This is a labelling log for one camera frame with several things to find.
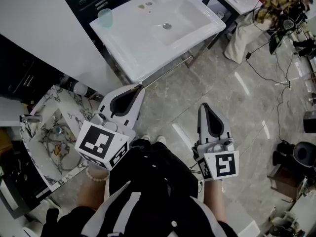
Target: marble countertop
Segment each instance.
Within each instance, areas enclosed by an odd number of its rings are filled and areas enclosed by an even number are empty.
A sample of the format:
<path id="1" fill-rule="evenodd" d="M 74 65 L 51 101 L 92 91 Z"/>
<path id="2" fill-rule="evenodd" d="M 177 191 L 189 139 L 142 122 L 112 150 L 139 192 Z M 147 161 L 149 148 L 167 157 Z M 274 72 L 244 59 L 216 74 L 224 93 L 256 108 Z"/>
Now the marble countertop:
<path id="1" fill-rule="evenodd" d="M 83 122 L 92 118 L 98 105 L 99 103 L 96 101 L 53 86 L 30 113 L 42 116 L 41 123 L 30 123 L 33 137 L 29 136 L 25 124 L 21 123 L 22 141 L 36 169 L 51 191 L 59 188 L 88 166 L 88 163 L 72 147 L 76 143 Z M 64 130 L 69 130 L 66 133 L 71 134 L 66 137 L 67 150 L 58 164 L 52 157 L 54 155 L 49 155 L 48 151 L 51 151 L 51 146 L 46 142 L 47 135 L 54 125 L 65 127 Z"/>

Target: sink drain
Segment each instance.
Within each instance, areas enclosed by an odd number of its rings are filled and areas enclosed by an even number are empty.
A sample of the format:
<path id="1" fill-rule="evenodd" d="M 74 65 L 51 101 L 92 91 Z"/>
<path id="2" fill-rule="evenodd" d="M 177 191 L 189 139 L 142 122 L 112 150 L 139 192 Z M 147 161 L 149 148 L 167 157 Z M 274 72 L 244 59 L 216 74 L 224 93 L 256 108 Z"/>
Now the sink drain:
<path id="1" fill-rule="evenodd" d="M 172 28 L 172 25 L 170 25 L 169 23 L 165 23 L 162 26 L 167 30 L 170 30 Z"/>

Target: tile floor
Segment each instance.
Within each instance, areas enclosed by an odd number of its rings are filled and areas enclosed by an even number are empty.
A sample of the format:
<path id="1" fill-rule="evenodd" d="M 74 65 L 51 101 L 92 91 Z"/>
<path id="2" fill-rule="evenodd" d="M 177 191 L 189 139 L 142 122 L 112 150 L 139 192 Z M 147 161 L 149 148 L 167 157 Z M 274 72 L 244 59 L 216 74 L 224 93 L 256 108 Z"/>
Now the tile floor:
<path id="1" fill-rule="evenodd" d="M 247 51 L 254 51 L 267 41 L 262 35 L 248 45 Z M 239 201 L 260 226 L 274 206 L 289 206 L 282 200 L 288 198 L 270 189 L 267 178 L 272 170 L 272 152 L 279 142 L 277 105 L 284 85 L 261 79 L 245 60 L 239 65 L 225 58 L 223 50 L 227 43 L 223 37 L 191 69 L 181 65 L 149 86 L 135 129 L 138 135 L 149 134 L 152 140 L 158 135 L 165 136 L 169 149 L 187 166 L 192 166 L 195 161 L 191 146 L 198 140 L 198 108 L 203 102 L 219 108 L 230 121 L 240 154 L 239 176 L 224 180 L 223 191 L 227 199 Z M 293 52 L 288 40 L 277 50 L 285 72 Z M 256 51 L 249 62 L 264 77 L 284 80 L 268 45 Z M 304 112 L 311 109 L 306 101 L 312 89 L 305 80 L 308 73 L 306 60 L 294 56 L 288 71 L 292 88 L 284 91 L 283 104 L 278 109 L 280 136 L 291 143 L 315 140 L 313 135 L 303 132 Z M 81 173 L 52 194 L 64 214 L 75 207 L 85 178 L 85 173 Z M 32 214 L 43 221 L 45 212 L 43 203 Z"/>

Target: cup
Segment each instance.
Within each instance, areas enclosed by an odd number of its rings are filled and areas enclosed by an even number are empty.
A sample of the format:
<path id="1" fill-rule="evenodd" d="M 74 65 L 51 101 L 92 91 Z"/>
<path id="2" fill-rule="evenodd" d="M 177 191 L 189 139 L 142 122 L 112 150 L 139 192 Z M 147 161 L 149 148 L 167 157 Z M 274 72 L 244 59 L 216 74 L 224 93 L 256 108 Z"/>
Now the cup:
<path id="1" fill-rule="evenodd" d="M 111 27 L 113 25 L 113 14 L 111 9 L 102 9 L 98 13 L 99 22 L 103 27 Z"/>

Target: beige pants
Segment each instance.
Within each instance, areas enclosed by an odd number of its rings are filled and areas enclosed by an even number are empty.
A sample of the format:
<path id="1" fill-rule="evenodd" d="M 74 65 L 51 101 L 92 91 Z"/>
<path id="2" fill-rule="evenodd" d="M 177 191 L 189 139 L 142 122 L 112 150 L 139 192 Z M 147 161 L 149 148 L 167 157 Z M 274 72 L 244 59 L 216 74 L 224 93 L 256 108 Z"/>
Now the beige pants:
<path id="1" fill-rule="evenodd" d="M 267 31 L 271 24 L 270 20 L 265 20 L 263 24 L 255 21 L 254 24 L 252 17 L 253 12 L 237 25 L 235 34 L 225 50 L 225 56 L 239 64 L 242 63 L 246 46 Z"/>

